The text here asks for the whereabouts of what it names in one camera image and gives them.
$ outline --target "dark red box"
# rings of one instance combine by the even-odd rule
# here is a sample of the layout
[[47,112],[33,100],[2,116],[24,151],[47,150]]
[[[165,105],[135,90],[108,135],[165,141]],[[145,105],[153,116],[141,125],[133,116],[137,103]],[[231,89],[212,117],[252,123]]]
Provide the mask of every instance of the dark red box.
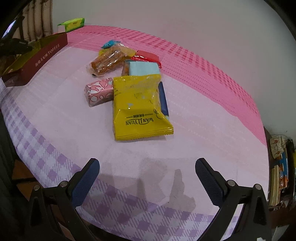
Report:
[[19,56],[3,73],[2,80],[6,87],[28,84],[37,71],[67,44],[65,32],[37,40],[32,51]]

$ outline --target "plastic wrapper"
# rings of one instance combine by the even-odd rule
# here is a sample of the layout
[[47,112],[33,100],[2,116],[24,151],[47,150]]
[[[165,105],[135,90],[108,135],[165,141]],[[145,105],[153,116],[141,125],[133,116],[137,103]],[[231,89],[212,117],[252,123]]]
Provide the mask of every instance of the plastic wrapper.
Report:
[[113,100],[113,79],[97,80],[87,84],[84,94],[90,107]]
[[[141,61],[131,61],[128,67],[129,75],[148,75],[148,74],[160,74],[159,67],[155,62],[141,62]],[[158,85],[159,98],[161,105],[161,112],[169,119],[168,105],[165,98],[165,90],[163,88],[163,83],[160,82]]]
[[160,80],[159,74],[113,78],[116,140],[173,134],[172,124],[161,112]]
[[144,62],[156,62],[158,67],[161,68],[161,62],[156,54],[139,50],[135,56],[131,57],[131,60],[144,61]]
[[103,53],[105,53],[106,51],[107,51],[107,49],[101,49],[101,50],[99,51],[99,56],[102,55]]
[[125,61],[124,65],[123,65],[122,72],[121,72],[121,76],[129,75],[129,66],[130,66],[129,61]]
[[120,43],[120,41],[110,40],[110,41],[108,41],[107,43],[105,43],[101,48],[102,48],[102,49],[108,49],[108,48],[110,48],[110,47],[112,47],[113,45],[118,44],[118,43]]
[[113,45],[98,56],[88,66],[88,70],[95,76],[114,71],[123,66],[124,61],[135,54],[135,50],[122,45]]

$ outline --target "blue candy wrapper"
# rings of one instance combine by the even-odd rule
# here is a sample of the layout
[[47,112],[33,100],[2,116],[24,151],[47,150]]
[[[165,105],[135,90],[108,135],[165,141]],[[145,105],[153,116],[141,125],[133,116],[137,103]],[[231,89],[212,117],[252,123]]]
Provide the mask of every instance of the blue candy wrapper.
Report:
[[120,43],[120,41],[110,40],[102,46],[102,49],[108,49],[114,44],[118,44],[118,43]]

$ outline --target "table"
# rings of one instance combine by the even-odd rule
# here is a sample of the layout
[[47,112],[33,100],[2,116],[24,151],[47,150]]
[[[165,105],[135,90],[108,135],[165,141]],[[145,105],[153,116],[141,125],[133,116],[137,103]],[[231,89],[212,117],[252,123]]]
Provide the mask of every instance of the table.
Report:
[[[160,57],[174,135],[116,142],[112,102],[88,107],[83,89],[94,78],[86,65],[110,39]],[[100,161],[77,211],[118,236],[197,240],[218,210],[195,174],[200,157],[226,180],[260,183],[267,196],[266,139],[251,96],[204,58],[149,34],[106,26],[70,32],[68,46],[26,86],[0,81],[0,108],[18,155],[44,187],[69,180],[92,157]]]

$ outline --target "white wall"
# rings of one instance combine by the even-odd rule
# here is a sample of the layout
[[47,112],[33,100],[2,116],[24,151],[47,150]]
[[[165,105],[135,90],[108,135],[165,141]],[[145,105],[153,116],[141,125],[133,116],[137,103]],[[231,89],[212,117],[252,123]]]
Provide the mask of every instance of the white wall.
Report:
[[263,0],[53,0],[53,24],[129,28],[175,42],[226,72],[272,134],[296,140],[296,42]]

